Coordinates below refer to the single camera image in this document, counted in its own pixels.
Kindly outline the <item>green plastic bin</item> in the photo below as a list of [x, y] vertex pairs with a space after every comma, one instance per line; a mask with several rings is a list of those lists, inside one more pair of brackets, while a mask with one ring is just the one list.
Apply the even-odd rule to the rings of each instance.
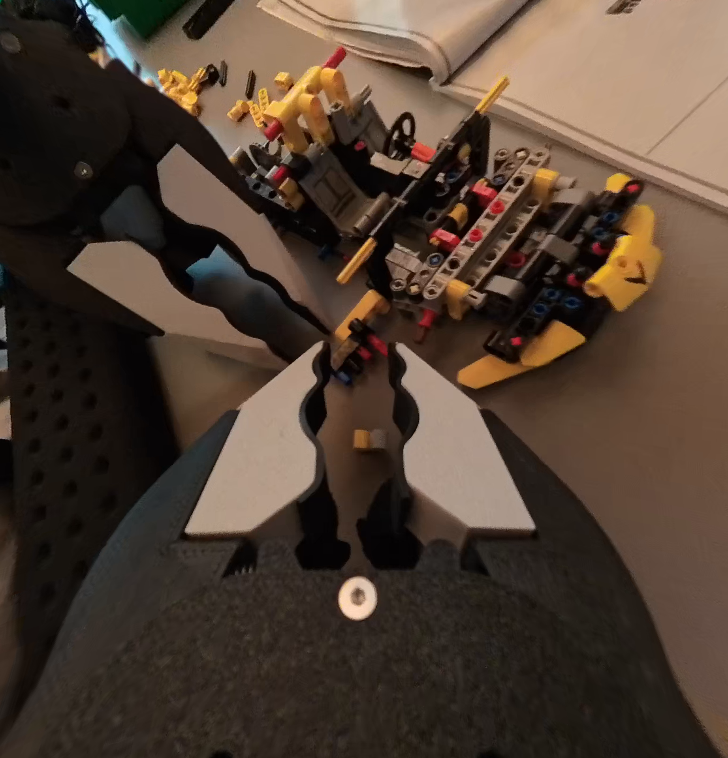
[[91, 1], [110, 21], [123, 19], [143, 39], [158, 32], [189, 1]]

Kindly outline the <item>lego instruction booklet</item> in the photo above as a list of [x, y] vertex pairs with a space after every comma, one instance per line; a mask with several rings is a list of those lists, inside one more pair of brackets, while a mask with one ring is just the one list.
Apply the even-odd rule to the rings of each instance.
[[728, 213], [728, 1], [259, 2]]

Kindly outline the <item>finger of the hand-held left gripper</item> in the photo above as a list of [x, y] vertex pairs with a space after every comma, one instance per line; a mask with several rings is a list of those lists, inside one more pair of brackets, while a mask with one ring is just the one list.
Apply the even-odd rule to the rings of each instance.
[[330, 335], [319, 299], [264, 214], [252, 210], [207, 167], [176, 145], [157, 165], [160, 196], [182, 221], [213, 233], [245, 273], [274, 291], [284, 306]]
[[288, 365], [309, 348], [309, 325], [220, 247], [186, 271], [183, 292], [134, 242], [93, 243], [68, 271], [168, 336], [249, 365]]

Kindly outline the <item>yellow lego angled beam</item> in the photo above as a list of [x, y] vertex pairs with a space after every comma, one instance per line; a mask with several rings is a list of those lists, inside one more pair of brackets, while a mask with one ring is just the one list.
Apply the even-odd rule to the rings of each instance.
[[344, 343], [353, 335], [352, 322], [371, 327], [376, 320], [389, 314], [391, 305], [389, 300], [377, 291], [369, 289], [351, 311], [343, 318], [333, 335], [338, 343]]

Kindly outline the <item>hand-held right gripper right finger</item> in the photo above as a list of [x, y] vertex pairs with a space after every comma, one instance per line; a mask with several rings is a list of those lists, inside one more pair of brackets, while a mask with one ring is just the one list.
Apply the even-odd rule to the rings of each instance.
[[404, 431], [412, 495], [407, 529], [424, 546], [472, 537], [531, 537], [536, 526], [479, 406], [403, 343], [389, 350], [394, 390], [416, 409]]

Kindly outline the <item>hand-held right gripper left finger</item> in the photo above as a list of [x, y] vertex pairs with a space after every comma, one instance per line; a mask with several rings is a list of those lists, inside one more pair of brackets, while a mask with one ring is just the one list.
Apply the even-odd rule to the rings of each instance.
[[330, 345], [317, 342], [239, 407], [186, 536], [259, 534], [318, 488], [329, 358]]

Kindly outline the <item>lego car model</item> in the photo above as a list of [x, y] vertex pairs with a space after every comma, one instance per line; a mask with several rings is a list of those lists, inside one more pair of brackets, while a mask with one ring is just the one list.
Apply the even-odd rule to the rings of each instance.
[[551, 170], [547, 146], [491, 156], [508, 78], [430, 146], [411, 112], [388, 127], [370, 87], [350, 93], [345, 57], [278, 73], [261, 138], [230, 160], [275, 228], [340, 256], [342, 285], [362, 270], [367, 291], [416, 319], [417, 343], [475, 311], [492, 327], [482, 357], [518, 362], [551, 321], [588, 341], [652, 287], [662, 252], [641, 179], [614, 174], [594, 193]]

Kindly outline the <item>loose yellow lego beams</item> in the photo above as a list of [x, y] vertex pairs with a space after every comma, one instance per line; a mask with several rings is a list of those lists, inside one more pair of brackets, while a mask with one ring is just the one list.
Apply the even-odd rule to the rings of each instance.
[[[221, 86], [217, 82], [212, 87], [198, 91], [196, 86], [198, 74], [196, 71], [193, 74], [187, 75], [177, 70], [161, 69], [157, 72], [157, 81], [147, 80], [147, 83], [150, 86], [156, 86], [162, 94], [175, 102], [186, 113], [195, 118], [200, 118], [203, 111], [201, 96], [206, 90], [215, 86]], [[266, 87], [259, 88], [257, 81], [253, 99], [248, 101], [244, 95], [242, 99], [237, 99], [226, 112], [226, 118], [230, 122], [238, 124], [250, 118], [257, 129], [264, 129], [268, 125], [267, 109], [271, 103], [270, 93]]]

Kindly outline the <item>yellow lego panel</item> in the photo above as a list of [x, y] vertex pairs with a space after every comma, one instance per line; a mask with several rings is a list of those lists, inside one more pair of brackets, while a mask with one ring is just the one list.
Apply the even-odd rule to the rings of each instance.
[[488, 354], [459, 370], [456, 381], [469, 389], [479, 390], [549, 365], [577, 350], [586, 341], [577, 330], [554, 320], [523, 347], [518, 362], [509, 363]]

